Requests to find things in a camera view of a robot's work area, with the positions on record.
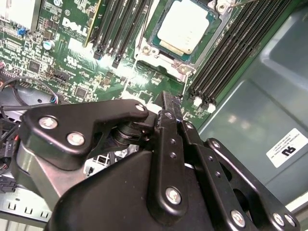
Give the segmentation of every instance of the black plastic part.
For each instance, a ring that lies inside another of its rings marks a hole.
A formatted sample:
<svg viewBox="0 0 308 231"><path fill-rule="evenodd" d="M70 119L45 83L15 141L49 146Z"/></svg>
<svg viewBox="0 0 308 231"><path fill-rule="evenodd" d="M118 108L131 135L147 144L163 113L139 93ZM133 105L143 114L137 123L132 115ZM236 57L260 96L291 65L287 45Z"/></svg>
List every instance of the black plastic part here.
<svg viewBox="0 0 308 231"><path fill-rule="evenodd" d="M185 168L189 208L172 227L150 215L146 197L152 152L137 152L71 188L45 231L213 231L193 169Z"/></svg>
<svg viewBox="0 0 308 231"><path fill-rule="evenodd" d="M103 134L96 147L99 148L118 123L147 118L148 110L144 106L143 111L138 110L138 104L136 100L114 100L34 108L23 115L19 137L27 149L58 168L79 169L95 148L95 134ZM42 128L39 120L46 116L56 119L58 126ZM72 132L83 135L83 145L74 146L67 141L68 134Z"/></svg>
<svg viewBox="0 0 308 231"><path fill-rule="evenodd" d="M0 193L13 193L17 187L16 181L13 178L0 176Z"/></svg>
<svg viewBox="0 0 308 231"><path fill-rule="evenodd" d="M173 114L161 110L156 123L147 205L158 222L169 226L178 222L188 209L183 144ZM172 204L167 199L167 188L180 193L180 204Z"/></svg>
<svg viewBox="0 0 308 231"><path fill-rule="evenodd" d="M203 146L203 141L191 123L183 121L180 132L184 141L185 162L196 168L196 175L214 228L240 230L231 217L231 211L237 210L244 217L245 227L256 231L257 228L245 216L213 150Z"/></svg>
<svg viewBox="0 0 308 231"><path fill-rule="evenodd" d="M213 142L218 143L219 148L215 147ZM289 210L222 143L216 139L208 139L205 146L215 151L218 161L231 175L229 184L241 196L241 205L246 207L258 229L285 231L300 229L299 222L291 215ZM274 220L274 213L282 217L285 223L283 228ZM293 217L297 228L294 228L286 220L285 214Z"/></svg>

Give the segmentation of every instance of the cable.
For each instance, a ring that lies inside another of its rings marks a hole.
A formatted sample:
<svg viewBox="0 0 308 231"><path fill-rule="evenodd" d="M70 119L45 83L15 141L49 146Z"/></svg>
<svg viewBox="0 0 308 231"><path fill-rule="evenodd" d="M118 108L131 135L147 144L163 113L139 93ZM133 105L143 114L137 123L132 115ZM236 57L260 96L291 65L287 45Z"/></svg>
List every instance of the cable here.
<svg viewBox="0 0 308 231"><path fill-rule="evenodd" d="M48 107L48 106L55 106L54 103L42 103L42 104L35 104L35 105L29 105L29 106L0 106L0 111L3 110L3 112L8 112L8 111L24 111L24 110L29 110L32 108L37 108L37 107Z"/></svg>
<svg viewBox="0 0 308 231"><path fill-rule="evenodd" d="M2 86L0 87L0 91L3 91L3 89L9 85L10 83L13 83L15 81L18 81L18 80L22 80L22 79L30 79L32 81L35 81L41 85L43 85L44 87L46 87L55 97L56 99L56 103L59 102L59 97L57 96L57 94L44 82L40 81L39 79L36 79L36 78L32 78L32 77L27 77L27 76L22 76L22 77L16 77L16 78L12 78L12 79L9 79L7 81L5 81Z"/></svg>
<svg viewBox="0 0 308 231"><path fill-rule="evenodd" d="M18 93L18 89L13 86L12 87L12 91L13 91L13 96L15 97L15 99L18 101L18 103L22 106L29 106L19 95Z"/></svg>

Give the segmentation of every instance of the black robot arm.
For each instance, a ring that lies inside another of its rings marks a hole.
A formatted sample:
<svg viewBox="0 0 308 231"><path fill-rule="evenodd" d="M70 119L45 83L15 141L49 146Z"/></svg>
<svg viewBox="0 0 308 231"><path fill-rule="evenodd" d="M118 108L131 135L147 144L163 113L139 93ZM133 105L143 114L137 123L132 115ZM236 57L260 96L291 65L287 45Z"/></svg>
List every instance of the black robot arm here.
<svg viewBox="0 0 308 231"><path fill-rule="evenodd" d="M155 104L158 114L135 100L24 114L13 162L53 210L45 230L300 230L222 143L200 139L177 97ZM129 144L139 151L85 179L88 158Z"/></svg>

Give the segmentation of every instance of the sticker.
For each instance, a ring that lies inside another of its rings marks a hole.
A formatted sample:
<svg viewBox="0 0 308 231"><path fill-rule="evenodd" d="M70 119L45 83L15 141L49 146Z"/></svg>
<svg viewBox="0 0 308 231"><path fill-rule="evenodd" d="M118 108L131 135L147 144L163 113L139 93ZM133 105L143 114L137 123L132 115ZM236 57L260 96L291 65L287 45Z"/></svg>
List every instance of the sticker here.
<svg viewBox="0 0 308 231"><path fill-rule="evenodd" d="M308 143L307 137L296 128L292 129L283 137L266 155L274 164L279 167Z"/></svg>

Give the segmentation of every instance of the capacitor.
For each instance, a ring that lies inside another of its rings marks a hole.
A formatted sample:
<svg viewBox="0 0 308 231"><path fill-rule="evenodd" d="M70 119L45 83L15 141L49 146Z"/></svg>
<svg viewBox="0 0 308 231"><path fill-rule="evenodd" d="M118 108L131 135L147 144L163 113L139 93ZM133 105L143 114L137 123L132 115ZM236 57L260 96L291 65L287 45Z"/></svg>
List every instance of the capacitor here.
<svg viewBox="0 0 308 231"><path fill-rule="evenodd" d="M50 51L54 48L55 44L52 40L47 40L43 42L43 48L47 51Z"/></svg>
<svg viewBox="0 0 308 231"><path fill-rule="evenodd" d="M57 7L61 7L63 5L62 0L53 0L53 4Z"/></svg>
<svg viewBox="0 0 308 231"><path fill-rule="evenodd" d="M5 62L0 62L0 71L3 70L5 68Z"/></svg>

